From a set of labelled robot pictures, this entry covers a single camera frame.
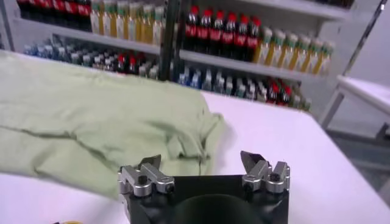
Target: floor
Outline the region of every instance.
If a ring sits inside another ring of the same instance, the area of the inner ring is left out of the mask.
[[[390,207],[390,147],[331,137]]]

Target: shelf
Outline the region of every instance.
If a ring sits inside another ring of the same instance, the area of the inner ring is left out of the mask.
[[[324,20],[347,20],[350,10],[305,0],[241,0],[290,12],[315,16]]]
[[[156,45],[144,44],[144,43],[139,43],[139,42],[134,42],[129,40],[122,40],[119,38],[106,37],[95,33],[84,32],[81,30],[70,29],[70,28],[46,24],[46,23],[39,23],[36,21],[30,21],[21,18],[15,19],[15,22],[23,24],[24,26],[49,30],[53,34],[61,35],[64,37],[71,37],[80,40],[106,44],[109,46],[131,49],[131,50],[140,51],[148,54],[160,55],[160,47]]]
[[[193,61],[203,63],[212,66],[219,66],[228,69],[234,69],[237,71],[243,71],[254,74],[267,75],[271,77],[277,77],[281,79],[295,80],[300,82],[316,82],[322,80],[324,77],[319,75],[311,75],[307,73],[290,71],[286,69],[280,69],[270,66],[263,66],[246,61],[238,61],[229,58],[222,58],[207,54],[201,54],[197,52],[180,50],[180,58],[186,61]]]

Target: table surface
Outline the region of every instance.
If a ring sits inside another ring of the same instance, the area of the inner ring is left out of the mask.
[[[214,174],[243,174],[239,152],[260,153],[272,164],[286,161],[291,167],[290,224],[389,223],[390,209],[310,115],[202,94],[227,123]],[[6,174],[0,183],[4,223],[128,223],[121,204],[89,192]]]
[[[339,85],[367,103],[390,114],[390,88],[360,79],[339,76]]]

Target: green cloth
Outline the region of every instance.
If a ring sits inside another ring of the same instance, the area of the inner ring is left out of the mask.
[[[199,91],[0,51],[0,171],[117,197],[117,170],[161,154],[210,173],[222,116]]]

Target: red label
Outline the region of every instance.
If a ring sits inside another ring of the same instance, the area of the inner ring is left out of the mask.
[[[63,1],[63,0],[54,0],[53,6],[57,11],[64,12],[66,10],[65,9],[65,1]]]
[[[210,30],[210,39],[213,41],[221,40],[222,31],[221,30]]]
[[[234,44],[237,46],[243,46],[246,43],[246,36],[243,35],[235,35]]]
[[[91,14],[91,6],[79,5],[79,14],[82,16],[89,16]]]
[[[196,26],[185,25],[185,35],[187,37],[195,37],[196,36]]]
[[[247,43],[248,47],[250,48],[256,48],[257,45],[258,45],[258,40],[257,38],[253,38],[253,37],[248,37],[248,43]]]
[[[53,8],[53,0],[40,0],[40,5],[43,8],[51,9]]]
[[[223,33],[222,34],[222,41],[225,44],[231,44],[233,42],[233,34],[232,33]]]
[[[77,3],[75,2],[65,2],[65,8],[68,13],[77,14],[79,11]]]
[[[208,39],[209,28],[200,27],[197,29],[197,37],[200,39]]]

